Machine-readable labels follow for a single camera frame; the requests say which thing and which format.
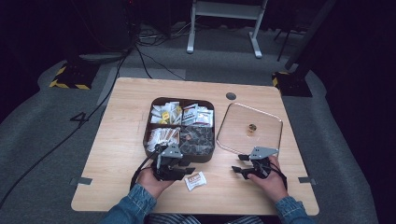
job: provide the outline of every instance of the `dark background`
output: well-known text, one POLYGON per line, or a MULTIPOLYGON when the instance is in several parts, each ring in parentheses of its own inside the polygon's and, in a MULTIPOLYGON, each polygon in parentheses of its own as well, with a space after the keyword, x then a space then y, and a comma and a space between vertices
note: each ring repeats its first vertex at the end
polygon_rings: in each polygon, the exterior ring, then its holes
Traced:
MULTIPOLYGON (((130 37, 125 20, 112 13, 123 11, 121 2, 109 8, 106 1, 100 1, 103 4, 95 10, 88 10, 91 1, 76 2, 76 6, 70 1, 0 3, 0 121, 39 91, 36 82, 43 71, 67 58, 65 43, 76 54, 107 51, 85 25, 107 46, 117 43, 117 49, 125 47, 130 37), (75 7, 89 24, 82 22, 75 7), (106 15, 112 23, 103 24, 95 13, 106 15)), ((134 6, 138 9, 134 15, 154 23, 163 21, 159 26, 165 33, 174 22, 190 19, 191 4, 187 1, 149 2, 153 3, 134 6), (151 12, 158 10, 156 6, 166 8, 161 10, 164 15, 151 12)), ((274 1, 269 2, 263 30, 276 28, 274 5, 274 1)), ((233 22, 246 25, 246 21, 233 22)), ((395 27, 396 7, 391 1, 337 1, 297 61, 311 64, 326 87, 334 119, 371 186, 380 223, 389 220, 389 205, 396 200, 392 184, 396 159, 395 27), (316 46, 322 46, 321 50, 314 50, 316 46), (308 62, 312 54, 315 60, 308 62)))

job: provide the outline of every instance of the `person's right hand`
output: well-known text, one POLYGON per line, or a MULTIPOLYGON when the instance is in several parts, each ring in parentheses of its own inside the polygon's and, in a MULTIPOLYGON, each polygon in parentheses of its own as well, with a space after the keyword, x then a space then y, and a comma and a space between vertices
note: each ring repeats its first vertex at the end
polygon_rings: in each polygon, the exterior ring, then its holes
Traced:
MULTIPOLYGON (((279 162, 277 161, 276 157, 270 156, 269 159, 271 163, 280 169, 279 162)), ((267 196, 274 203, 277 203, 279 200, 289 196, 285 189, 285 185, 283 184, 282 178, 276 172, 271 172, 265 179, 261 179, 254 174, 249 174, 247 177, 257 184, 261 189, 263 189, 267 196)))

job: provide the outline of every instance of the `wooden table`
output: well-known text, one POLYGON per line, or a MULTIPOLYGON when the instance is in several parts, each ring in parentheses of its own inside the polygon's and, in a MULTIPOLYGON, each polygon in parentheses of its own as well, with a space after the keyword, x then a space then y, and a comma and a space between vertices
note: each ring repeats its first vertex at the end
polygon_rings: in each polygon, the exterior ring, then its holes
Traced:
MULTIPOLYGON (((274 87, 173 81, 121 77, 109 99, 82 177, 90 185, 78 185, 72 202, 76 211, 108 211, 129 190, 134 171, 146 158, 143 138, 151 102, 158 97, 205 100, 215 107, 216 134, 232 102, 249 105, 280 117, 283 131, 279 162, 288 177, 289 194, 304 203, 308 215, 318 213, 318 204, 309 183, 298 177, 307 173, 294 138, 279 91, 274 87), (231 101, 228 92, 236 94, 231 101)), ((216 146, 212 159, 192 163, 195 173, 202 171, 207 184, 188 191, 177 181, 159 198, 155 213, 275 215, 265 194, 251 181, 235 174, 235 154, 216 146)))

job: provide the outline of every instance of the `hand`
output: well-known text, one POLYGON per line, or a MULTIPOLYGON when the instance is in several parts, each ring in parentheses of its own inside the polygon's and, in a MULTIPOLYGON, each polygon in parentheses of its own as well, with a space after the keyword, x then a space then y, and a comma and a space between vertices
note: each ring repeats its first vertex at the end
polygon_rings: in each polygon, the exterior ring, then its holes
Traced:
MULTIPOLYGON (((277 161, 276 157, 270 156, 269 159, 271 163, 280 169, 279 162, 277 161)), ((265 179, 261 179, 254 174, 249 174, 247 177, 257 184, 261 189, 263 189, 274 203, 277 203, 279 200, 289 196, 283 184, 282 178, 275 172, 271 172, 265 179)))
POLYGON ((175 181, 159 181, 152 173, 152 169, 148 166, 140 172, 137 178, 139 183, 149 194, 158 199, 165 189, 171 186, 175 181))

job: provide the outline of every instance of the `person's left hand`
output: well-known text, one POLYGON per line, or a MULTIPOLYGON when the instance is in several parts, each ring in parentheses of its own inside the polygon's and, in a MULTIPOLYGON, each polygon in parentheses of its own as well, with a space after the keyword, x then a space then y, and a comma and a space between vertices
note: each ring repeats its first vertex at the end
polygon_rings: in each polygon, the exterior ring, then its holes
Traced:
POLYGON ((158 199, 165 189, 175 183, 175 180, 159 181, 155 178, 152 173, 152 169, 145 168, 140 172, 137 178, 137 183, 139 183, 149 194, 155 199, 158 199))

